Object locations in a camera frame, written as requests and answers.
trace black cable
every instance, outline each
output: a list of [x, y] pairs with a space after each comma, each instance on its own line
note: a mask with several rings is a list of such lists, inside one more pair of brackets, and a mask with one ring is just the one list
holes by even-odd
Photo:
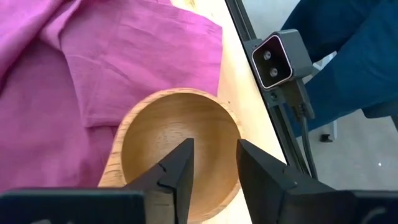
[[315, 163], [312, 158], [310, 138], [308, 137], [307, 118], [305, 116], [300, 116], [300, 125], [301, 125], [304, 153], [305, 157], [307, 158], [311, 177], [315, 180], [318, 180], [317, 168], [315, 168]]

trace wooden table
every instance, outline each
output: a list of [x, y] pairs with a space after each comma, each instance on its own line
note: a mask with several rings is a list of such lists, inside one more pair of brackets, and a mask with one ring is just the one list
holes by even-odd
[[[224, 0], [172, 0], [174, 6], [201, 14], [223, 28], [223, 59], [218, 97], [239, 118], [245, 138], [285, 162], [282, 149]], [[217, 216], [203, 224], [251, 223], [242, 190]]]

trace blue fabric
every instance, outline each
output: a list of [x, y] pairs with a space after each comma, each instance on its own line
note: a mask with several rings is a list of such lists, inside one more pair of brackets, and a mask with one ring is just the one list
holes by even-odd
[[309, 130], [398, 98], [398, 1], [301, 0], [282, 29], [300, 32], [313, 62], [338, 51], [306, 84], [316, 116]]

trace light wood surface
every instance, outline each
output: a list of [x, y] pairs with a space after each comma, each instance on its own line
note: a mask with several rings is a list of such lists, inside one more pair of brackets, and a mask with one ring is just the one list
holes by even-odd
[[186, 138], [193, 138], [195, 168], [188, 221], [208, 220], [240, 189], [236, 142], [244, 137], [235, 115], [208, 93], [189, 88], [154, 93], [123, 119], [99, 186], [124, 187]]
[[[223, 28], [223, 59], [218, 97], [227, 102], [242, 124], [245, 138], [285, 162], [282, 149], [262, 102], [235, 26], [224, 0], [171, 0], [174, 6], [201, 14]], [[203, 224], [249, 224], [243, 193]]]

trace pink cloth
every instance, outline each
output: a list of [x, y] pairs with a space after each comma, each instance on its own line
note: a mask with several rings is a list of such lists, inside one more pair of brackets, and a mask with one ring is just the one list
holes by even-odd
[[166, 0], [0, 3], [0, 192], [95, 187], [147, 95], [216, 94], [221, 28]]

